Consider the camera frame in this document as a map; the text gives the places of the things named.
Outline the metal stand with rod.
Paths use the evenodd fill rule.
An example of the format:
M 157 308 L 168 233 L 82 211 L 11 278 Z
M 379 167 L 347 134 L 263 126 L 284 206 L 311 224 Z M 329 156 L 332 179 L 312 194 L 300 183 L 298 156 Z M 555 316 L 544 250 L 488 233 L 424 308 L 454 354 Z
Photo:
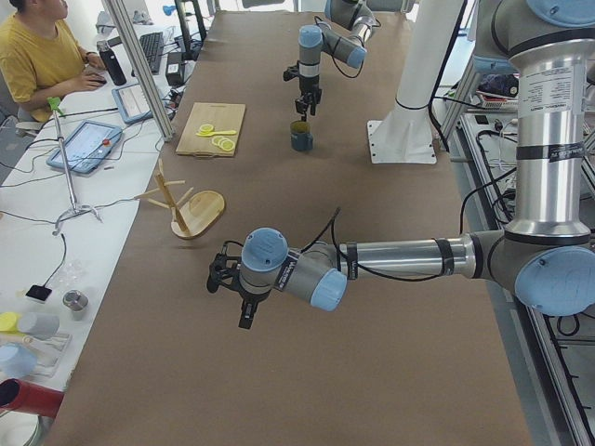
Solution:
M 56 134 L 57 140 L 59 143 L 59 154 L 63 161 L 63 172 L 66 178 L 67 188 L 69 192 L 69 199 L 70 199 L 70 207 L 65 210 L 57 219 L 54 224 L 54 230 L 52 234 L 54 236 L 58 236 L 61 234 L 61 227 L 62 223 L 71 218 L 76 218 L 82 216 L 84 214 L 91 213 L 99 222 L 102 221 L 101 216 L 99 215 L 99 211 L 96 207 L 86 204 L 78 203 L 74 187 L 73 187 L 73 179 L 71 175 L 71 169 L 68 164 L 65 144 L 64 144 L 64 137 L 62 134 L 61 126 L 60 126 L 60 99 L 58 97 L 50 97 L 48 100 L 48 105 L 50 110 L 52 111 L 53 120 L 55 122 L 56 127 Z

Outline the white pedestal column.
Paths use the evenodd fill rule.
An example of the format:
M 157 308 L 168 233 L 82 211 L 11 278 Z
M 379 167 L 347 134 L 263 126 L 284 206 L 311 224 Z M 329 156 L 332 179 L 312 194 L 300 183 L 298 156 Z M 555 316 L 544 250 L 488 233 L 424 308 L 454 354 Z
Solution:
M 394 108 L 383 120 L 368 123 L 373 164 L 436 163 L 430 104 L 466 7 L 462 0 L 419 3 Z

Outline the wooden cup rack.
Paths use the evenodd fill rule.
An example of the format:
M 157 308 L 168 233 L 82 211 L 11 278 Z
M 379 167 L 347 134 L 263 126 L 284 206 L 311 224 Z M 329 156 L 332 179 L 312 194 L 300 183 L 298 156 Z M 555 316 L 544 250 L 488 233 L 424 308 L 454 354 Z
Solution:
M 224 197 L 214 190 L 195 192 L 194 187 L 190 187 L 176 198 L 171 188 L 182 186 L 186 181 L 166 179 L 161 158 L 158 159 L 153 179 L 157 187 L 135 196 L 135 199 L 145 200 L 168 210 L 171 214 L 170 228 L 180 239 L 190 240 L 201 236 L 226 209 Z

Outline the aluminium frame post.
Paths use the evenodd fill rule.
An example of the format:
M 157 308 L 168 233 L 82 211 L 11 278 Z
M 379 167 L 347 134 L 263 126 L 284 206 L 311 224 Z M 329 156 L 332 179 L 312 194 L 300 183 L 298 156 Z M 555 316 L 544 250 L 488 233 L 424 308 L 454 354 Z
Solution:
M 164 142 L 168 142 L 173 138 L 174 130 L 157 86 L 153 81 L 152 72 L 139 43 L 133 23 L 128 17 L 125 3 L 122 0 L 105 0 L 104 3 L 122 39 L 126 54 L 152 112 L 152 117 L 159 127 Z

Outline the red bottle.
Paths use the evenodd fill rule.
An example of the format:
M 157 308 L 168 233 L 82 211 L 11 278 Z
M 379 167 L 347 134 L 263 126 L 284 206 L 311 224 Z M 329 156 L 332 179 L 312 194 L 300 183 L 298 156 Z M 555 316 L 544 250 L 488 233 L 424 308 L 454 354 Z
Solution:
M 55 418 L 64 393 L 10 378 L 1 383 L 1 409 Z

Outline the blue teach pendant near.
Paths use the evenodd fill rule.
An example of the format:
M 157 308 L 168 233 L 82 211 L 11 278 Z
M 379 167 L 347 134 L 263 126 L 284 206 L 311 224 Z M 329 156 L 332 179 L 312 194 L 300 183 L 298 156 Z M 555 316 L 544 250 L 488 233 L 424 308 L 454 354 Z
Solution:
M 81 122 L 63 139 L 70 171 L 90 174 L 111 154 L 122 133 L 120 126 L 89 120 Z

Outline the yellow cup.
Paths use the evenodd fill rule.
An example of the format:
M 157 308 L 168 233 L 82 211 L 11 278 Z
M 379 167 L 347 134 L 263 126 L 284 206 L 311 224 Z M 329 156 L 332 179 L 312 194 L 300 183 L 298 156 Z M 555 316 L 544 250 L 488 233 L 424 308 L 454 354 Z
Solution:
M 19 331 L 18 323 L 21 314 L 18 312 L 7 311 L 0 313 L 0 332 L 14 334 Z

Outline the blue teach pendant far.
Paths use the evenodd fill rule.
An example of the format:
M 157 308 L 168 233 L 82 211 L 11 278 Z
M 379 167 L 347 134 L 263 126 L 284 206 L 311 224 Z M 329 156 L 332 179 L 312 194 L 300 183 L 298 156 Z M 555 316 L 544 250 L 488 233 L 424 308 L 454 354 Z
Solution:
M 152 111 L 140 84 L 113 88 L 112 96 L 126 125 L 152 118 Z

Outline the yellow plastic knife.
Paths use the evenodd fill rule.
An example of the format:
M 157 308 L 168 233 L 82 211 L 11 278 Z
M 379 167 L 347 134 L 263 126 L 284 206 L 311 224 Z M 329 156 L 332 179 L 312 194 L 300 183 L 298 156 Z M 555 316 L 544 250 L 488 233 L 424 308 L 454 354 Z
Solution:
M 211 132 L 197 132 L 195 136 L 201 138 L 212 138 L 215 136 L 234 136 L 237 135 L 236 130 L 225 130 L 225 131 L 211 131 Z

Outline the small black pad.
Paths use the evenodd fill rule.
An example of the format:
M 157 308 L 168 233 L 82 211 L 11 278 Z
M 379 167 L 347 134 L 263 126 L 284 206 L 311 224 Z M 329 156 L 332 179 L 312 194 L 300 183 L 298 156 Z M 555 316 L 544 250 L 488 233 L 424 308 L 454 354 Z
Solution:
M 32 300 L 40 303 L 45 303 L 51 296 L 52 290 L 45 285 L 33 284 L 25 295 Z

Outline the person in yellow shirt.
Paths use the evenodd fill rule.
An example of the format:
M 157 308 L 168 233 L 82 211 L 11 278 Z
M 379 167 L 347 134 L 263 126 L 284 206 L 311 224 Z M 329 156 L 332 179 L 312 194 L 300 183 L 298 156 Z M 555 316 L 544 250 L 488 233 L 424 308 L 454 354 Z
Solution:
M 98 53 L 83 48 L 61 0 L 12 1 L 15 12 L 1 24 L 1 73 L 25 114 L 45 123 L 50 98 L 94 91 L 106 84 Z

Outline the dark blue mug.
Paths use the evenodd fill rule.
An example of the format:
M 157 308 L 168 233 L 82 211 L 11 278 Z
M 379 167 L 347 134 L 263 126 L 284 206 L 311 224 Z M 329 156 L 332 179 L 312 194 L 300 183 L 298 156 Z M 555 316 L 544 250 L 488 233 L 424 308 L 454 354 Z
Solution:
M 310 124 L 307 121 L 294 121 L 290 125 L 290 142 L 295 151 L 311 151 L 313 136 Z

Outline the lemon slice group upper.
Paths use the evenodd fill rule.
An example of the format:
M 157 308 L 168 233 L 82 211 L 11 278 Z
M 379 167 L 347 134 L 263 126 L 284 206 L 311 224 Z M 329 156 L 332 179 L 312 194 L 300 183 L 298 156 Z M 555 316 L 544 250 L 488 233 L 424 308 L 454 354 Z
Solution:
M 196 133 L 197 136 L 208 136 L 213 133 L 215 127 L 212 124 L 203 124 L 199 127 L 199 131 Z

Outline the grey cup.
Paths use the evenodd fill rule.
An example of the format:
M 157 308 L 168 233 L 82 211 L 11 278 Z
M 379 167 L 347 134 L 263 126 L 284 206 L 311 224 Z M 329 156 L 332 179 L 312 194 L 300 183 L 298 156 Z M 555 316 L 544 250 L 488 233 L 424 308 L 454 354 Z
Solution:
M 49 313 L 24 313 L 17 322 L 17 328 L 21 333 L 42 340 L 53 337 L 58 332 L 59 327 L 59 316 Z

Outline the small steel cup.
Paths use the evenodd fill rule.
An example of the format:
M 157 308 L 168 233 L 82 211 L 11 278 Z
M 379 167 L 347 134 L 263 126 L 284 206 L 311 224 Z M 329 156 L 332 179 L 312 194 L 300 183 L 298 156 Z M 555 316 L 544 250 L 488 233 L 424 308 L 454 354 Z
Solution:
M 88 298 L 79 290 L 69 290 L 62 298 L 62 304 L 70 311 L 74 321 L 81 321 L 86 316 Z

